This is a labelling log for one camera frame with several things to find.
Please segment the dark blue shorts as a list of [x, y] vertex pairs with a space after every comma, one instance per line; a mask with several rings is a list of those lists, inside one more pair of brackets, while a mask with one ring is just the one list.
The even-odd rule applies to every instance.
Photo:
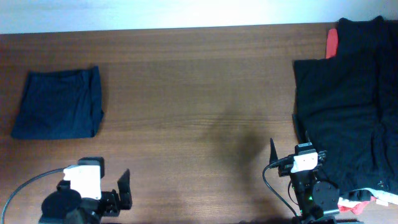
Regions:
[[93, 138], [103, 119], [100, 71], [29, 72], [14, 139]]

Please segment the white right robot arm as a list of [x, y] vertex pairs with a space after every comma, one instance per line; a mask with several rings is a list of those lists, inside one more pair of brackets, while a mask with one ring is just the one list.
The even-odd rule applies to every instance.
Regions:
[[[270, 159], [262, 171], [264, 183], [293, 212], [293, 223], [335, 223], [334, 216], [340, 211], [338, 187], [321, 178], [317, 173], [326, 159], [326, 152], [318, 152], [312, 143], [295, 146], [295, 153], [283, 157], [277, 156], [274, 141], [270, 140]], [[277, 169], [279, 177], [289, 177], [288, 189], [293, 189], [300, 212], [282, 198], [266, 180], [266, 171]]]

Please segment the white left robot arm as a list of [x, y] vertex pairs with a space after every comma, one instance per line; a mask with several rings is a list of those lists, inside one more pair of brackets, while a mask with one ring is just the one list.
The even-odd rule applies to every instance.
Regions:
[[117, 181], [118, 189], [111, 191], [101, 190], [103, 157], [83, 157], [62, 171], [57, 190], [41, 204], [39, 223], [99, 224], [103, 217], [117, 217], [131, 209], [129, 169]]

